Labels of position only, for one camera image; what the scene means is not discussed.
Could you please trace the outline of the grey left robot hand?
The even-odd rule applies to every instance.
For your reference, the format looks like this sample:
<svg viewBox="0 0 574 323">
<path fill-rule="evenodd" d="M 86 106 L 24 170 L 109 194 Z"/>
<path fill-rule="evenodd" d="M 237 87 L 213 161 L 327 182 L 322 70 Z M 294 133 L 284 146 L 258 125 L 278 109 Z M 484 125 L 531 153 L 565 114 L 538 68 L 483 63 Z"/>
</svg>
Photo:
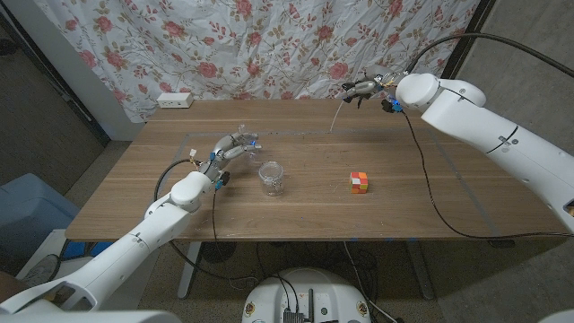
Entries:
<svg viewBox="0 0 574 323">
<path fill-rule="evenodd" d="M 262 148 L 257 141 L 256 133 L 234 133 L 226 135 L 214 146 L 206 162 L 199 167 L 199 172 L 214 180 L 231 160 L 238 158 L 243 153 L 255 152 Z"/>
</svg>

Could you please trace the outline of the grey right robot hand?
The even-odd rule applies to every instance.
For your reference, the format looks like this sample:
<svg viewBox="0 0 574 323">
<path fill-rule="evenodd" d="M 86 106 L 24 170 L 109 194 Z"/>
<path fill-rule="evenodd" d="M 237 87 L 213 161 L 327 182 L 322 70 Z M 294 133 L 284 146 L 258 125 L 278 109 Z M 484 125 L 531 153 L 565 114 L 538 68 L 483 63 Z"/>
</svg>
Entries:
<svg viewBox="0 0 574 323">
<path fill-rule="evenodd" d="M 344 83 L 343 100 L 351 102 L 355 98 L 367 100 L 380 92 L 394 96 L 399 82 L 406 72 L 395 72 L 388 67 L 373 65 L 355 82 Z"/>
</svg>

